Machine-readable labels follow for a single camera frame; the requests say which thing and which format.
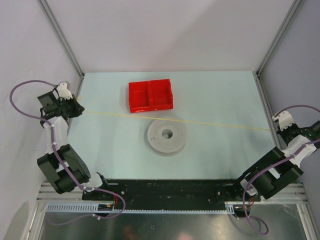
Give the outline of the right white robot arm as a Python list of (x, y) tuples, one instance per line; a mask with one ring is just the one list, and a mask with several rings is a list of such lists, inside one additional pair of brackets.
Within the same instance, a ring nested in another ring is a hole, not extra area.
[(319, 121), (307, 127), (298, 127), (296, 123), (285, 129), (278, 127), (276, 133), (286, 148), (274, 147), (235, 180), (230, 188), (235, 200), (273, 197), (302, 176), (302, 160), (320, 149)]

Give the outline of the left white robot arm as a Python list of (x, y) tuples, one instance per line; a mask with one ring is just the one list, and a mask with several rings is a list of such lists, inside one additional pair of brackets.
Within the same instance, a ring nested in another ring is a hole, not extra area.
[(42, 108), (41, 126), (47, 134), (47, 150), (37, 159), (37, 165), (58, 194), (73, 191), (81, 186), (100, 200), (110, 196), (111, 188), (103, 175), (91, 174), (86, 163), (68, 141), (68, 120), (79, 117), (85, 108), (74, 94), (69, 98), (55, 95), (54, 91), (37, 97)]

